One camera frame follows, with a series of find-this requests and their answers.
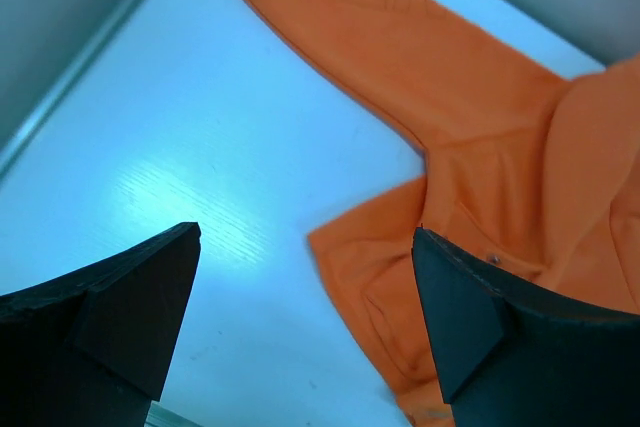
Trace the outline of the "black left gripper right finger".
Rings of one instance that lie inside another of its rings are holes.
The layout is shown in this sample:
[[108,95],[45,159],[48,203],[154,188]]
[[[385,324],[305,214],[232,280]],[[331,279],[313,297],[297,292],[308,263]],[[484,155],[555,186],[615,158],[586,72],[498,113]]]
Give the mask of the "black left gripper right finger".
[[578,301],[417,229],[412,259],[458,426],[635,426],[639,318]]

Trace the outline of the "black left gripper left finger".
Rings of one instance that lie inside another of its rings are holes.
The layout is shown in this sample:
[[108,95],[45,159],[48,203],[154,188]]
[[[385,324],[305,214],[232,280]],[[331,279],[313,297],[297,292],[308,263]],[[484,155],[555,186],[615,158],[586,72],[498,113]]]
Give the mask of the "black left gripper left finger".
[[2,425],[144,425],[166,382],[200,236],[182,222],[2,296]]

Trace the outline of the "orange zip-up jacket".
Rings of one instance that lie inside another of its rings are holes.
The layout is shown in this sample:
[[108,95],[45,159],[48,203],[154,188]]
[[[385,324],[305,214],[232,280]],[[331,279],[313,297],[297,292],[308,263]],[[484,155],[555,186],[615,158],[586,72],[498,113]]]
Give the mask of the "orange zip-up jacket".
[[415,426],[450,426],[417,227],[560,294],[639,310],[639,62],[567,81],[433,0],[245,0],[426,160],[309,236],[324,287]]

